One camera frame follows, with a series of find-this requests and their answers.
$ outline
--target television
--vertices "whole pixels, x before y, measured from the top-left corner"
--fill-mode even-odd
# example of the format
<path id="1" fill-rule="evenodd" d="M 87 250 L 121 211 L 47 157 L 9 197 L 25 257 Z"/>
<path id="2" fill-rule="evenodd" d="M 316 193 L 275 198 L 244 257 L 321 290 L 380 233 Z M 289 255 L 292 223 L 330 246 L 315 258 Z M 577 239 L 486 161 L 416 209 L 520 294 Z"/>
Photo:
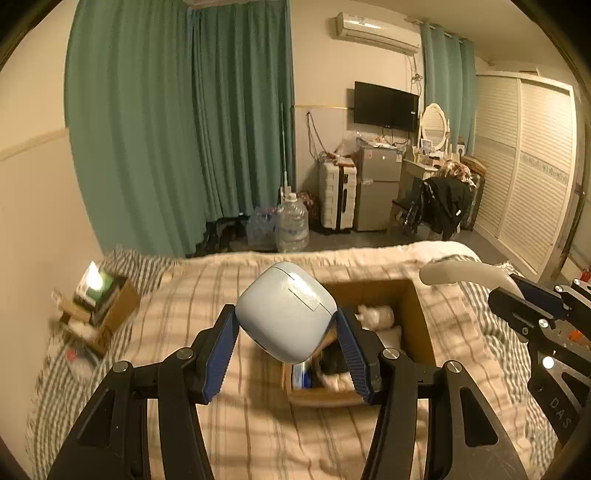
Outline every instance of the television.
<path id="1" fill-rule="evenodd" d="M 418 95 L 355 82 L 353 122 L 408 132 L 417 129 Z"/>

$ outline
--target green curtain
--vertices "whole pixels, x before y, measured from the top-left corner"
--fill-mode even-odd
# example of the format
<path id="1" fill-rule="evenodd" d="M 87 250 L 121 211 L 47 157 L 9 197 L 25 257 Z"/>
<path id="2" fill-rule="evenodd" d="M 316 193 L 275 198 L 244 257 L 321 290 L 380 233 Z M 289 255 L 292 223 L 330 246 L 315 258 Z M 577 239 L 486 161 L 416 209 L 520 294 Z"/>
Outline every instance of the green curtain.
<path id="1" fill-rule="evenodd" d="M 283 165 L 295 180 L 289 2 L 190 9 L 187 22 L 210 215 L 275 205 Z"/>
<path id="2" fill-rule="evenodd" d="M 124 244 L 184 255 L 203 239 L 186 12 L 181 0 L 78 4 L 66 61 L 66 124 L 104 251 Z"/>
<path id="3" fill-rule="evenodd" d="M 421 25 L 425 61 L 425 106 L 438 103 L 450 121 L 450 142 L 455 150 L 458 138 L 466 142 L 468 153 L 474 147 L 476 109 L 476 67 L 472 42 L 441 27 Z"/>

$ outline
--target sliding door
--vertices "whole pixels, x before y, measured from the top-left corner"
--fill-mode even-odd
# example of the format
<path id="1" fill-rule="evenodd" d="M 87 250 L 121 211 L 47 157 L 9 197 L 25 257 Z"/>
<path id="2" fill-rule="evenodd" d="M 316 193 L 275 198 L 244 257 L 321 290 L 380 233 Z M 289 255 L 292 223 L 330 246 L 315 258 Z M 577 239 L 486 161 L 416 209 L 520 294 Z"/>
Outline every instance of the sliding door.
<path id="1" fill-rule="evenodd" d="M 573 185 L 576 113 L 569 85 L 530 75 L 478 77 L 475 157 L 487 167 L 477 230 L 537 280 Z"/>

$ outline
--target refrigerator door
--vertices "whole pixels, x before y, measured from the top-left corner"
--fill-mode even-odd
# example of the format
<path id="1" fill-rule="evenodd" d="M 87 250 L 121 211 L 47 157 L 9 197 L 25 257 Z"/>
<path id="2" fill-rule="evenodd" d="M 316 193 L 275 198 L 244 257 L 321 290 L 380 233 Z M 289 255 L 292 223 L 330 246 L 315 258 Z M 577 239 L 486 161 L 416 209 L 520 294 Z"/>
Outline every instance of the refrigerator door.
<path id="1" fill-rule="evenodd" d="M 397 181 L 362 181 L 357 185 L 355 220 L 357 231 L 386 230 L 392 200 L 398 197 Z"/>
<path id="2" fill-rule="evenodd" d="M 402 162 L 396 162 L 396 151 L 387 148 L 361 150 L 361 180 L 400 181 Z"/>

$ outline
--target air conditioner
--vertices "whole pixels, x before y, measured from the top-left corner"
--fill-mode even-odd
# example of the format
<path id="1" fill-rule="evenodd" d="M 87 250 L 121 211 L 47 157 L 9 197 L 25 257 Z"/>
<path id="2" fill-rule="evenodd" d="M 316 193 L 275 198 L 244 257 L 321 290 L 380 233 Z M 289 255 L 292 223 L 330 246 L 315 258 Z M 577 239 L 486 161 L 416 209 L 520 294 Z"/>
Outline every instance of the air conditioner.
<path id="1" fill-rule="evenodd" d="M 369 43 L 405 55 L 414 55 L 421 45 L 420 34 L 396 25 L 343 12 L 335 20 L 337 36 L 344 40 Z"/>

